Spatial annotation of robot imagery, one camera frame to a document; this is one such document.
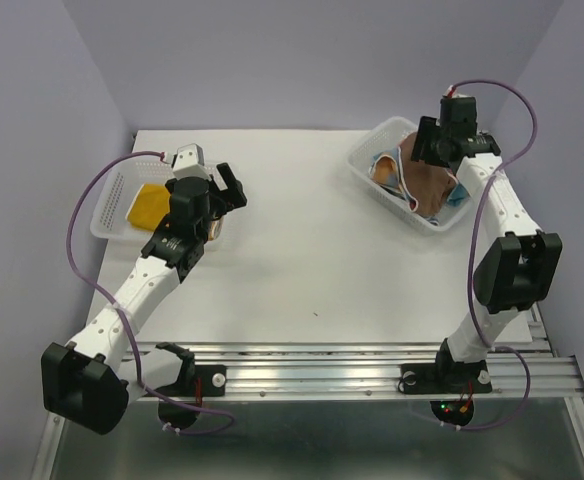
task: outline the white wall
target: white wall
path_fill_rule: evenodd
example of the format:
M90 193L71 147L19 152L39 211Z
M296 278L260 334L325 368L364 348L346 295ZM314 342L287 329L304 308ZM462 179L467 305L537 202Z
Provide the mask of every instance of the white wall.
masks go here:
M526 208L563 239L542 311L554 346L576 354L584 376L584 1L561 8L517 86L536 107L540 131L509 174ZM524 112L512 99L498 117L495 135L506 153L527 141Z
M371 128L515 81L561 0L64 0L138 128ZM496 118L504 94L482 103Z
M0 0L0 478L29 478L45 419L40 356L89 307L64 257L68 217L128 140L61 1ZM78 233L95 272L103 244L86 222Z

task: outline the metal extrusion rail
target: metal extrusion rail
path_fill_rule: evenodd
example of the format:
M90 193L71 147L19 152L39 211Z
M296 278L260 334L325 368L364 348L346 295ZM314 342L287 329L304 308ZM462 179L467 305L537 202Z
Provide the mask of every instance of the metal extrusion rail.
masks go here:
M576 360L554 357L547 340L542 338L542 325L536 323L531 322L533 342L517 346L532 374L530 396L584 397ZM458 396L408 396L397 390L401 365L432 362L438 350L434 344L181 346L194 352L197 364L227 366L225 396L215 398L215 402L443 400ZM525 373L514 355L490 354L488 369L494 391L476 395L477 398L523 395Z

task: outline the glass panel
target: glass panel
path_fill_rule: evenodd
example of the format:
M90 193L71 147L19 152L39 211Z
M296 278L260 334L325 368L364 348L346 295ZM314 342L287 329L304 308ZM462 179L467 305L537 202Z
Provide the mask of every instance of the glass panel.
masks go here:
M472 423L516 402L479 400ZM562 399L530 400L521 417L485 433L440 428L413 414L431 415L429 403L410 403L237 404L228 432L184 438L161 431L155 402L137 402L103 437L66 422L52 478L584 479Z

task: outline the screw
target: screw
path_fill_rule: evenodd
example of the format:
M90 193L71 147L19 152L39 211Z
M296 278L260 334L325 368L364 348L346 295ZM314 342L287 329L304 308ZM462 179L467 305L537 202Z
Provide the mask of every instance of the screw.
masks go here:
M222 373L215 373L212 376L212 385L214 385L216 388L221 388L223 385L225 385L225 375Z
M403 374L403 381L408 385L414 385L416 383L416 379L414 378L414 372L405 372Z
M490 374L486 370L481 370L477 378L480 384L487 385L490 383Z

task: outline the brown object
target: brown object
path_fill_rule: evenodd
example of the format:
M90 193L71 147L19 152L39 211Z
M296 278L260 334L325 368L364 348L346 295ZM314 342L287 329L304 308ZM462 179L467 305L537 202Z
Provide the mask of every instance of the brown object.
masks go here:
M416 213L430 217L439 213L443 208L450 192L456 187L456 182L444 168L433 167L422 160L418 162L410 160L415 140L416 132L408 135L399 144L401 164L403 165L403 181L410 195L419 202Z

